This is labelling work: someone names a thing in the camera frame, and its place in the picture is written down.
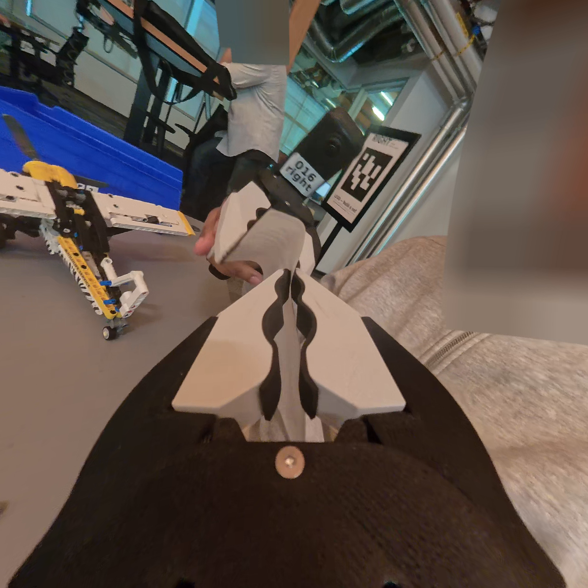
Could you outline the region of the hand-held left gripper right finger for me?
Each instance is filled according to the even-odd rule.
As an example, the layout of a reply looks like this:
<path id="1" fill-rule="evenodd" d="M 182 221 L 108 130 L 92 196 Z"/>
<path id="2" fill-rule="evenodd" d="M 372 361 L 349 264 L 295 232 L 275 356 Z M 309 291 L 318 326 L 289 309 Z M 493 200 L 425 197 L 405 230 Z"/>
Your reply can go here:
<path id="1" fill-rule="evenodd" d="M 406 401 L 362 317 L 312 277 L 294 274 L 302 337 L 299 397 L 305 414 L 331 426 L 401 412 Z"/>

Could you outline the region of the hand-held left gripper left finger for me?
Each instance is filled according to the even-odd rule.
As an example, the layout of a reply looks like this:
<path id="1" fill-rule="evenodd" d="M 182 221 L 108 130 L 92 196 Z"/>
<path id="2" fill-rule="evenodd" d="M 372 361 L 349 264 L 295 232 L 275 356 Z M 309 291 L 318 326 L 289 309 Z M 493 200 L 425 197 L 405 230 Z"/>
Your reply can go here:
<path id="1" fill-rule="evenodd" d="M 239 424 L 271 420 L 282 387 L 276 336 L 284 325 L 289 293 L 290 270 L 278 270 L 214 317 L 172 401 L 176 411 Z"/>

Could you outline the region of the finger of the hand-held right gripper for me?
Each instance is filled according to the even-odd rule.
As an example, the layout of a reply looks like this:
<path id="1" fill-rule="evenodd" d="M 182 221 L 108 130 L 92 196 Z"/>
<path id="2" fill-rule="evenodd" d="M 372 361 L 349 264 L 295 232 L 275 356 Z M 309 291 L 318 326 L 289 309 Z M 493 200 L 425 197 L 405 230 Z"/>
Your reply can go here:
<path id="1" fill-rule="evenodd" d="M 222 263 L 239 245 L 247 231 L 270 208 L 264 190 L 254 181 L 232 192 L 221 206 L 217 232 L 209 261 Z"/>
<path id="2" fill-rule="evenodd" d="M 266 212 L 232 250 L 233 262 L 253 262 L 262 275 L 293 270 L 306 237 L 305 225 L 297 217 L 279 211 Z"/>

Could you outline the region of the zebra striped sticker sheet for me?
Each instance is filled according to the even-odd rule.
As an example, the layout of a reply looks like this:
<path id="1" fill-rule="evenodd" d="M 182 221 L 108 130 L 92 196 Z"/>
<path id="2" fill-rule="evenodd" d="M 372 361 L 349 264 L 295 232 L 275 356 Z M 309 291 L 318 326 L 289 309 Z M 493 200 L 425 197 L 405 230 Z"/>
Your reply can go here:
<path id="1" fill-rule="evenodd" d="M 270 420 L 261 417 L 257 423 L 261 442 L 313 442 L 325 440 L 323 426 L 318 418 L 310 419 L 303 410 L 299 397 L 301 335 L 296 326 L 297 306 L 292 299 L 292 275 L 285 286 L 283 327 L 276 334 L 281 375 L 280 398 Z"/>

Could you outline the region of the lego airplane model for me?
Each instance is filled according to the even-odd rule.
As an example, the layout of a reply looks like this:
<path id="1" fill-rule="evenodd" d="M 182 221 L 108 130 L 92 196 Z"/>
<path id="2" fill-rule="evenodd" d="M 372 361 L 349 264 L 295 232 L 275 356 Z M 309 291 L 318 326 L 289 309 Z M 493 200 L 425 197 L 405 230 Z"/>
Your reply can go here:
<path id="1" fill-rule="evenodd" d="M 1 170 L 1 248 L 18 232 L 42 238 L 61 257 L 94 312 L 106 320 L 106 341 L 114 341 L 149 295 L 140 270 L 118 275 L 109 239 L 129 231 L 194 236 L 177 210 L 90 190 L 86 178 L 42 162 L 21 124 L 4 122 L 28 158 L 21 172 Z"/>

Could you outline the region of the person's right hand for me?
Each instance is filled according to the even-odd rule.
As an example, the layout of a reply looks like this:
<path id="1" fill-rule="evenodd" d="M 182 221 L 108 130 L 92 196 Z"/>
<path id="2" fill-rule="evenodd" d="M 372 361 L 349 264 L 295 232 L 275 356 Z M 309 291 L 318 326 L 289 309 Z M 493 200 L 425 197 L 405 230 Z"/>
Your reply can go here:
<path id="1" fill-rule="evenodd" d="M 206 218 L 200 237 L 195 243 L 195 254 L 209 258 L 210 250 L 215 243 L 217 227 L 221 216 L 221 207 L 213 209 Z M 209 261 L 209 270 L 218 279 L 225 281 L 229 278 L 243 280 L 251 286 L 257 286 L 263 281 L 261 268 L 250 261 L 214 263 Z"/>

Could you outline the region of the framed tag poster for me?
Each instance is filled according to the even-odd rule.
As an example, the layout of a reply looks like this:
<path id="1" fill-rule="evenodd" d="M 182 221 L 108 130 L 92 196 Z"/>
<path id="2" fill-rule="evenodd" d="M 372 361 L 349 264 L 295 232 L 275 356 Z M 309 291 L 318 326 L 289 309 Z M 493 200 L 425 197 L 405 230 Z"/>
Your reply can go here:
<path id="1" fill-rule="evenodd" d="M 352 232 L 420 139 L 421 134 L 406 130 L 370 127 L 362 150 L 342 173 L 322 208 L 340 227 Z"/>

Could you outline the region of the blue plastic bin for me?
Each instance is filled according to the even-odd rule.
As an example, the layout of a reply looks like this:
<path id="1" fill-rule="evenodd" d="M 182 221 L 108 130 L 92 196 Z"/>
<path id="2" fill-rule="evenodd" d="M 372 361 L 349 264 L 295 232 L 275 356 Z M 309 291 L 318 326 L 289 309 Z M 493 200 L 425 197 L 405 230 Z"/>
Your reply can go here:
<path id="1" fill-rule="evenodd" d="M 19 122 L 41 161 L 106 183 L 114 195 L 179 209 L 179 169 L 32 93 L 1 87 L 1 114 Z"/>

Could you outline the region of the person's grey hoodie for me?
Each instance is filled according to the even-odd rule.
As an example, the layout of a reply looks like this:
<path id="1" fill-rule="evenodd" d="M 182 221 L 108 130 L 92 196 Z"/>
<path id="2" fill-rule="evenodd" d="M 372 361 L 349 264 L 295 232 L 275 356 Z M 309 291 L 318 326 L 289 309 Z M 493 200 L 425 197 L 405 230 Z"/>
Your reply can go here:
<path id="1" fill-rule="evenodd" d="M 320 283 L 440 380 L 566 586 L 587 587 L 587 346 L 448 328 L 446 240 L 402 240 Z"/>

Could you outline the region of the wooden standing desk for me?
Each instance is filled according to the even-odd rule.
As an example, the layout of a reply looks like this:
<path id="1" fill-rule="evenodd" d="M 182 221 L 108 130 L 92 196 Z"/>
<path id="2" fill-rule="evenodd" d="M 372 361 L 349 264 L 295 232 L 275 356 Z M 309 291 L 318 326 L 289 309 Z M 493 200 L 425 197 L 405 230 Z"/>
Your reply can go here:
<path id="1" fill-rule="evenodd" d="M 133 33 L 132 17 L 134 15 L 134 3 L 130 4 L 125 1 L 99 1 L 99 5 L 114 19 L 114 23 L 118 25 L 123 33 L 125 33 L 132 41 L 131 34 Z M 151 63 L 156 68 L 156 83 L 158 88 L 166 91 L 166 100 L 171 101 L 172 99 L 175 99 L 176 94 L 180 94 L 182 98 L 186 97 L 187 94 L 191 92 L 191 88 L 179 85 L 176 79 L 172 78 L 168 72 L 164 71 L 162 58 L 167 59 L 182 71 L 193 75 L 203 73 L 205 71 L 204 64 L 197 57 L 190 55 L 183 48 L 180 48 L 176 42 L 158 31 L 153 25 L 147 23 L 145 20 L 142 20 L 142 23 L 148 34 L 148 46 L 155 51 L 155 55 L 152 55 L 151 57 Z M 220 101 L 229 100 L 225 98 L 222 99 L 221 96 L 223 94 L 224 90 L 219 90 L 219 93 L 214 93 L 209 96 Z M 131 106 L 128 123 L 125 128 L 124 140 L 132 145 L 142 146 L 144 143 L 152 143 L 153 139 L 156 138 L 158 141 L 158 148 L 161 150 L 165 144 L 165 135 L 167 133 L 172 134 L 175 132 L 175 129 L 170 127 L 166 120 L 160 119 L 161 110 L 164 105 L 168 107 L 168 114 L 170 114 L 171 109 L 179 104 L 165 104 L 151 94 L 145 76 L 143 75 L 141 65 L 141 74 L 139 76 L 135 98 Z"/>

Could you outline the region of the metal wall pipes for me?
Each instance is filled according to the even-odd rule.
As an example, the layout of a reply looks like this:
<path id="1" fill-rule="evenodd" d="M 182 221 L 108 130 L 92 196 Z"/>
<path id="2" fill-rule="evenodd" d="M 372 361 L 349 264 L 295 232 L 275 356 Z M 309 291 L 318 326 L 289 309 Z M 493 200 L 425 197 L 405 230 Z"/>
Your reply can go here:
<path id="1" fill-rule="evenodd" d="M 456 98 L 439 129 L 348 264 L 380 253 L 399 233 L 460 147 L 483 58 L 460 1 L 396 1 L 401 15 Z"/>

